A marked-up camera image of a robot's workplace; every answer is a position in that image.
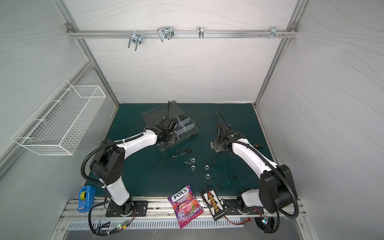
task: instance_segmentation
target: tape roll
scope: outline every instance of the tape roll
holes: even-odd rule
[[[81,192],[81,194],[80,194],[80,199],[81,199],[81,200],[85,200],[85,194],[86,194],[85,191],[84,191],[84,192]]]

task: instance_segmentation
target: black mounting plate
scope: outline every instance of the black mounting plate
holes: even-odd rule
[[[136,217],[144,217],[147,214],[148,201],[132,201],[132,203],[136,208]],[[135,213],[132,212],[125,217],[133,217],[134,214]],[[117,213],[116,205],[112,202],[109,203],[105,216],[106,217],[123,217]]]
[[[225,215],[248,215],[248,214],[258,215],[259,214],[259,212],[253,208],[250,208],[249,213],[240,212],[240,210],[238,209],[237,199],[224,199],[223,204],[225,205],[224,206],[226,211]],[[262,207],[255,207],[255,208],[257,208],[262,214],[264,213],[264,209]]]

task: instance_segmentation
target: ventilation slots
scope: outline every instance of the ventilation slots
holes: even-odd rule
[[[239,217],[229,217],[233,223],[240,223]],[[121,224],[125,219],[122,220],[112,220],[110,224],[110,229],[115,228],[118,224]],[[93,227],[98,227],[99,221],[93,222]],[[219,219],[214,221],[213,219],[199,218],[194,219],[189,222],[184,228],[233,228],[233,227],[243,227],[243,225],[233,225],[229,223],[226,219]],[[132,224],[130,224],[127,229],[171,229],[171,228],[180,228],[177,219],[165,218],[165,219],[135,219]],[[89,230],[87,220],[71,220],[67,230]]]

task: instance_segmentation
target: dark green table surface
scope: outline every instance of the dark green table surface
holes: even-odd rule
[[[145,123],[141,114],[161,104],[121,104],[107,134],[110,140],[120,140],[143,131]],[[124,163],[122,179],[132,196],[170,196],[186,185],[191,185],[199,195],[205,185],[212,185],[218,195],[237,195],[247,189],[259,188],[259,179],[251,168],[238,156],[227,152],[215,154],[210,142],[217,135],[215,112],[220,111],[235,132],[241,132],[251,144],[262,145],[259,151],[271,158],[264,135],[260,128],[255,110],[251,104],[180,104],[181,108],[195,120],[199,134],[180,143],[170,150],[160,153],[156,145],[142,149],[129,156]],[[190,154],[180,155],[177,149],[193,148]],[[196,158],[194,171],[190,158]],[[96,184],[96,196],[105,196],[105,192]]]

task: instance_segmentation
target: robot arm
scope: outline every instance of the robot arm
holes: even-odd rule
[[[239,210],[249,212],[253,206],[258,206],[265,208],[270,213],[280,211],[288,217],[296,218],[298,211],[290,215],[281,210],[291,203],[297,205],[297,193],[290,169],[286,165],[279,166],[267,159],[249,143],[243,134],[234,133],[231,126],[225,121],[223,124],[217,123],[217,131],[218,138],[211,143],[211,149],[216,153],[226,151],[238,155],[260,179],[259,189],[250,189],[238,195]]]
[[[132,198],[122,181],[124,160],[133,153],[156,143],[174,144],[176,133],[173,128],[175,125],[173,119],[164,116],[160,124],[146,127],[139,134],[116,141],[116,143],[121,143],[113,144],[114,142],[111,140],[101,143],[100,148],[110,146],[95,154],[89,168],[102,183],[102,188],[117,206],[121,215],[129,214],[132,209]]]

